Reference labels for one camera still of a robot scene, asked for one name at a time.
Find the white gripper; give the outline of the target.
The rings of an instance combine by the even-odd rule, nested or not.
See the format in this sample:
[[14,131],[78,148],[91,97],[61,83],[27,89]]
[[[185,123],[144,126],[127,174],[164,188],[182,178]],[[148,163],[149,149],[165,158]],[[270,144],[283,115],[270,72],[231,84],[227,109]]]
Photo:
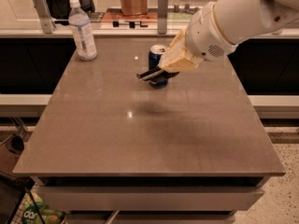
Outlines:
[[168,73],[191,71],[204,59],[216,61],[235,51],[236,45],[224,37],[216,23],[214,6],[209,2],[193,14],[186,30],[181,29],[170,43],[159,68]]

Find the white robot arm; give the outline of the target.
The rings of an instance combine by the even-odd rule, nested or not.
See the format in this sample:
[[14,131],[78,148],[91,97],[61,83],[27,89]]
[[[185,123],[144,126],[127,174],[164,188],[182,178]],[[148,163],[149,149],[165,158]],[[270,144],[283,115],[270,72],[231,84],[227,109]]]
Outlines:
[[159,62],[168,73],[215,61],[242,42],[275,32],[299,18],[299,0],[218,0],[197,11]]

